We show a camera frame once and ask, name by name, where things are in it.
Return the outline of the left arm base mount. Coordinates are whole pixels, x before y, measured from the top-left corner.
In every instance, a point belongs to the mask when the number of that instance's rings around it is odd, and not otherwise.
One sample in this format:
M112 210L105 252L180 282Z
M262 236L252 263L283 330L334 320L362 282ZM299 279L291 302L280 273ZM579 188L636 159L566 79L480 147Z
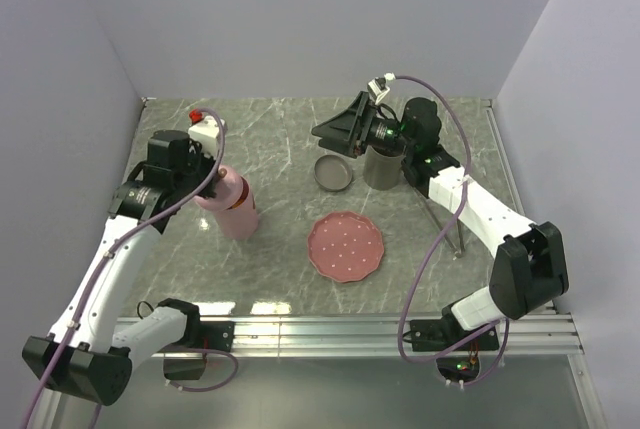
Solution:
M202 323L193 342L170 346L163 354L164 377L176 384L215 385L234 372L228 357L234 342L235 323Z

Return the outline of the pink container lid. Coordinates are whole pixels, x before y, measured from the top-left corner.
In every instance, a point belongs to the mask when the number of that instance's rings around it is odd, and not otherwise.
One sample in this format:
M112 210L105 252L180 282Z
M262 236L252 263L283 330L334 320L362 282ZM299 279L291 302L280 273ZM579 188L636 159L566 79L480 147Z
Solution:
M219 212L238 208L251 198L247 180L227 165L222 165L218 171L214 192L213 197L196 196L194 200L201 208Z

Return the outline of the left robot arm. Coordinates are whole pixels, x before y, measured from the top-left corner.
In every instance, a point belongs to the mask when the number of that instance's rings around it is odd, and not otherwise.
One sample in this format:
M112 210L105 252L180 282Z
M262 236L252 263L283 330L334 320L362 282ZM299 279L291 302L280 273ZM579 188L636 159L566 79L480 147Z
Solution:
M196 197L213 197L225 149L217 123L159 130L113 195L98 250L67 308L43 337L31 336L22 358L38 389L101 406L114 404L134 370L160 350L202 344L197 305L174 298L126 330L116 328L138 271L171 217Z

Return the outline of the metal food tongs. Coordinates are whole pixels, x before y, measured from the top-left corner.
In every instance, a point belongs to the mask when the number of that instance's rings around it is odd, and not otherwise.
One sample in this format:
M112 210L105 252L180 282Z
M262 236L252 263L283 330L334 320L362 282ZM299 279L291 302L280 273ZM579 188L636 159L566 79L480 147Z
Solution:
M436 211L434 210L434 205L429 200L425 200L424 206L431 222L439 231L442 231L445 227L445 224L438 217ZM455 258L461 258L465 255L466 245L463 235L463 226L460 221L456 222L454 228L451 228L447 231L446 235L444 236L444 241L449 249L453 252Z

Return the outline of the pink cylindrical container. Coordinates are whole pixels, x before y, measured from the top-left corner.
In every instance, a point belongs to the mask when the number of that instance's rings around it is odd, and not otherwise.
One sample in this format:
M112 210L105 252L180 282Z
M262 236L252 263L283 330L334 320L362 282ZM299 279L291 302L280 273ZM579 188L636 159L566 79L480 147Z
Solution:
M223 234L233 240L247 240L258 229L259 216L255 198L246 179L241 177L241 192L228 207L214 212L218 226Z

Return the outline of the grey container lid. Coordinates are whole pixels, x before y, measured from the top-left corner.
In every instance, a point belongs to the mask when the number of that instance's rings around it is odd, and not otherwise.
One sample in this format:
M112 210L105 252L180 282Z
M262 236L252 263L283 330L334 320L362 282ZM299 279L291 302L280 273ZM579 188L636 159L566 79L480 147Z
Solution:
M314 179L321 189L340 192L353 180L353 170L341 157L327 154L318 158L313 169Z

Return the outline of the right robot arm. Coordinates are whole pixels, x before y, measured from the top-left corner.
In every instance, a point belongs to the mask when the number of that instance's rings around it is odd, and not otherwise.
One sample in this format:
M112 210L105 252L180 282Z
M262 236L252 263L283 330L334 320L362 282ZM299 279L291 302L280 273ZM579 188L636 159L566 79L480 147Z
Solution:
M470 165L460 163L440 142L436 103L412 98L399 120L383 116L384 108L361 92L311 133L320 147L350 158L368 149L400 157L409 185L448 210L488 249L493 258L489 283L443 309L439 330L444 342L464 348L477 329L520 319L566 293L569 278L560 230L512 211L471 178Z

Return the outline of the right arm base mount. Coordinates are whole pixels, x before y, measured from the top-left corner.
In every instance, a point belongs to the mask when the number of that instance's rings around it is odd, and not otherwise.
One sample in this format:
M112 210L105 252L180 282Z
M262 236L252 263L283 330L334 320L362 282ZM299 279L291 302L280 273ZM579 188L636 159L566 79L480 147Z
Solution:
M480 329L465 331L441 320L413 319L409 329L402 334L402 342L408 344L414 353L440 353L451 346L454 352L462 351L462 356L449 352L435 359L436 369L446 385L456 384L460 389L479 383L493 372L503 360L509 332L503 338L498 335L497 324L488 324ZM496 351L497 355L486 370L482 369L482 352Z

